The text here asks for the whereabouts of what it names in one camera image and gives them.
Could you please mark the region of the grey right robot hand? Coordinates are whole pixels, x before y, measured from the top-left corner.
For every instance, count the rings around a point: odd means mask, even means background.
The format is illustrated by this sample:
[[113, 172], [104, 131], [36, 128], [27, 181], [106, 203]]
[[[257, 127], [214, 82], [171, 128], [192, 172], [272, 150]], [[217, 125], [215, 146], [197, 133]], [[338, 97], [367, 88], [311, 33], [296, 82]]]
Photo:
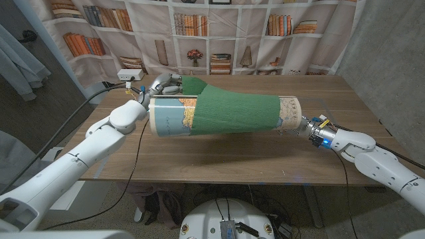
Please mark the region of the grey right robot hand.
[[330, 126], [329, 122], [325, 123], [319, 118], [308, 119], [303, 116], [298, 128], [278, 130], [278, 132], [280, 134], [288, 133], [294, 136], [306, 137], [317, 148], [331, 149], [337, 130]]

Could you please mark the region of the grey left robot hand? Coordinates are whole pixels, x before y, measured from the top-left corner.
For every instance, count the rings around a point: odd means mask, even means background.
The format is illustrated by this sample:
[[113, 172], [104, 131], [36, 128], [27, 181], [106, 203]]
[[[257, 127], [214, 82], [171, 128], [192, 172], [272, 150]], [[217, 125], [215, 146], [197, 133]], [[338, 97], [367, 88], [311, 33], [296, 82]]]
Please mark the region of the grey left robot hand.
[[175, 95], [183, 92], [182, 76], [172, 73], [160, 74], [153, 83], [144, 90], [137, 101], [148, 108], [150, 99], [156, 95]]

